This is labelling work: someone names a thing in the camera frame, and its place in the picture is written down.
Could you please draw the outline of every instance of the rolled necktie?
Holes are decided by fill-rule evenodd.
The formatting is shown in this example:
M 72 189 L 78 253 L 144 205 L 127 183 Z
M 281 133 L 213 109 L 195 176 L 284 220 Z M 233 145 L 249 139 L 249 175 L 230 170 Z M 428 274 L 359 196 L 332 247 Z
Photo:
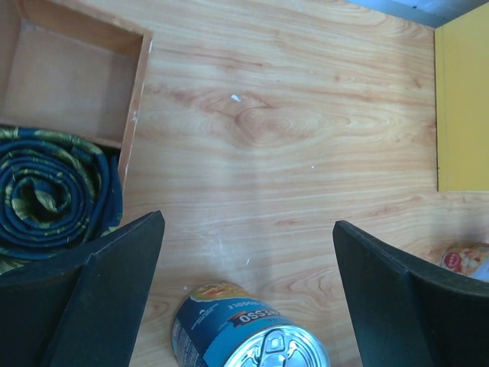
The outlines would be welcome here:
M 79 137 L 0 126 L 0 274 L 115 229 L 117 166 Z

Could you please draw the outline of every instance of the yellow folder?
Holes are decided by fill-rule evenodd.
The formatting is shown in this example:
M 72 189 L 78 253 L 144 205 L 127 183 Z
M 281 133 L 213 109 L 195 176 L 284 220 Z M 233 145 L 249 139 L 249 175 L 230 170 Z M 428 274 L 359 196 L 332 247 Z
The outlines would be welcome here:
M 489 191 L 489 3 L 435 30 L 440 191 Z

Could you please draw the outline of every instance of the silver can lid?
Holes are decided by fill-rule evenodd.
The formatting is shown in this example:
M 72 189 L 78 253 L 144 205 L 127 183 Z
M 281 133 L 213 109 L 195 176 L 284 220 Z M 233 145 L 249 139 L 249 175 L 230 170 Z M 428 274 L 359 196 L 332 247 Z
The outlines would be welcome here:
M 252 336 L 225 367 L 329 367 L 324 346 L 298 326 L 276 326 Z

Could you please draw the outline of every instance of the can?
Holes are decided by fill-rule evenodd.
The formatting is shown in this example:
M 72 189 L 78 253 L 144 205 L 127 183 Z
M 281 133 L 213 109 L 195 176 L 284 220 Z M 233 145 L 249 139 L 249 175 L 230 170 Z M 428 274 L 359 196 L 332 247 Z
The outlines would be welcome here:
M 262 300 L 228 281 L 197 287 L 173 320 L 179 367 L 329 367 L 324 346 Z
M 454 247 L 444 255 L 442 267 L 480 281 L 489 281 L 489 245 Z

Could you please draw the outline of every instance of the wooden table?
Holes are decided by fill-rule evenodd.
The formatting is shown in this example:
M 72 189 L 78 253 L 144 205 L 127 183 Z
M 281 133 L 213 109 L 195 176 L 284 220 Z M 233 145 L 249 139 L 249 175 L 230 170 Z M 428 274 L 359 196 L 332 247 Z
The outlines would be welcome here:
M 131 366 L 176 365 L 172 316 L 209 278 L 360 366 L 335 221 L 436 261 L 486 239 L 487 196 L 436 191 L 433 29 L 337 0 L 88 2 L 154 30 L 125 222 L 167 230 Z

